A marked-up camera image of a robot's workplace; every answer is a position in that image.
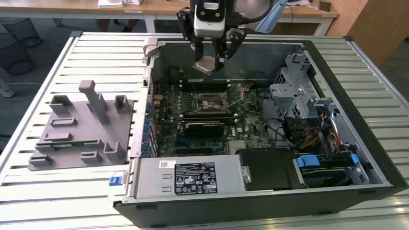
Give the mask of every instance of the warning label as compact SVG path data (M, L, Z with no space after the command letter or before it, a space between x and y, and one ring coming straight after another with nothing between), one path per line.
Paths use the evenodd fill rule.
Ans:
M178 196L217 193L213 162L174 165L174 193Z

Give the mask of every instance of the barcode sticker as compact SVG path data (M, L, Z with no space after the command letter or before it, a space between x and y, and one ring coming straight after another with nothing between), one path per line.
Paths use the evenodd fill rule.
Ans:
M158 168L160 169L170 169L174 168L176 161L160 161L158 162Z
M125 11L125 13L141 13L141 11Z

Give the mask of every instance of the red wire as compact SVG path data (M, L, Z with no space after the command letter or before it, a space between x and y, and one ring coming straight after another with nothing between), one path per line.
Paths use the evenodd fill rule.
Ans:
M309 132L310 132L312 130L317 129L317 128L320 128L320 127L313 127L313 128L310 128L310 129L306 131L306 138L305 138L305 141L306 141L306 139L308 139Z

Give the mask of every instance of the cable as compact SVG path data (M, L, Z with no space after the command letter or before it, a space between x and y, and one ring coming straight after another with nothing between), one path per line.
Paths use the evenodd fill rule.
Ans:
M276 137L274 137L274 140L273 140L273 142L274 142L274 143L273 143L273 146L274 146L276 148L285 148L285 147L288 147L288 145L277 145L277 141L278 141L277 138L278 138L278 135L277 135L277 133L276 133Z
M292 148L297 148L297 146L289 141L289 139L276 130L273 129L273 127L266 123L264 117L262 117L262 102L264 102L264 98L266 97L269 90L266 89L266 91L262 94L262 98L261 98L261 102L260 102L260 118L262 123L266 125L266 127L282 138L282 141L285 141L288 143L288 146Z
M246 20L246 24L249 24L249 23L256 23L256 22L258 22L258 21L261 21L265 17L266 17L266 15L268 15L268 13L270 12L270 9L273 9L273 0L270 0L269 1L269 6L268 6L268 10L264 12L264 14L261 14L258 17L256 17L256 18L249 18L248 20Z
M43 84L33 82L20 82L20 83L8 83L8 85L43 85Z
M292 12L292 23L289 24L289 29L288 29L288 35L290 35L292 32L292 27L293 27L293 21L294 21L294 15L293 15L293 7L290 5L286 5L289 7L289 10Z

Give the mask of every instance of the metal slatted table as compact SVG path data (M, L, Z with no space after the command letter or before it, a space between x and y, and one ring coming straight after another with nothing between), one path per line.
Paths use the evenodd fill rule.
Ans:
M31 172L33 146L48 121L53 95L85 100L78 82L94 80L96 91L112 100L124 94L137 100L141 77L149 68L141 62L142 46L152 34L82 33L70 37L44 85L27 110L0 157L0 229L134 230L112 208L109 177L128 165ZM154 34L180 38L178 34ZM296 36L272 36L298 40ZM265 36L252 35L252 39ZM342 38L302 37L313 41L356 107L402 175L409 178L409 107L354 42ZM409 190L382 200L366 201L338 214L252 220L170 229L409 229Z

